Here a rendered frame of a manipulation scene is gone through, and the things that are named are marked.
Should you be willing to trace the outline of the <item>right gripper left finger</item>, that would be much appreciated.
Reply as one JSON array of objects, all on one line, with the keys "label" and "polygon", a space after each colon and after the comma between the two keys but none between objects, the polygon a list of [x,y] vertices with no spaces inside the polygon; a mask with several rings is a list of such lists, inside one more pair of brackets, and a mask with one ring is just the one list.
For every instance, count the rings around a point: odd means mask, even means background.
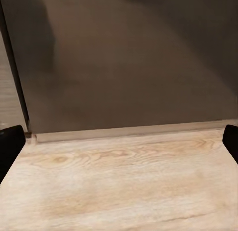
[{"label": "right gripper left finger", "polygon": [[22,125],[0,130],[0,184],[26,143]]}]

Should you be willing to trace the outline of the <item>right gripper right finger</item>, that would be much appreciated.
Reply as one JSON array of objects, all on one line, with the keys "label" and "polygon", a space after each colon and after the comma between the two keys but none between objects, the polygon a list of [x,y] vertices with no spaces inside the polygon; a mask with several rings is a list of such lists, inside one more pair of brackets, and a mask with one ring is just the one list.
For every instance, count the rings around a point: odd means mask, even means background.
[{"label": "right gripper right finger", "polygon": [[222,142],[238,165],[238,127],[226,125]]}]

